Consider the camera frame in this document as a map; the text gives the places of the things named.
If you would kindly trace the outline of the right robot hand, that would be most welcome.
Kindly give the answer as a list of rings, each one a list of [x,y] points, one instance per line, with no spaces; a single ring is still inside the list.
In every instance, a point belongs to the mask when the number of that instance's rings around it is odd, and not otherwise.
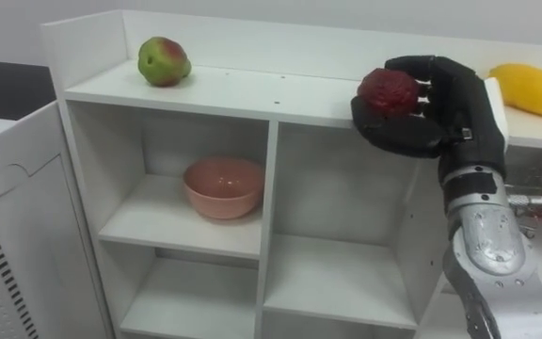
[[[445,56],[399,56],[385,68],[421,82],[407,113],[387,116],[361,94],[351,100],[352,121],[370,144],[389,153],[438,158],[438,177],[483,166],[506,175],[504,132],[477,73]]]

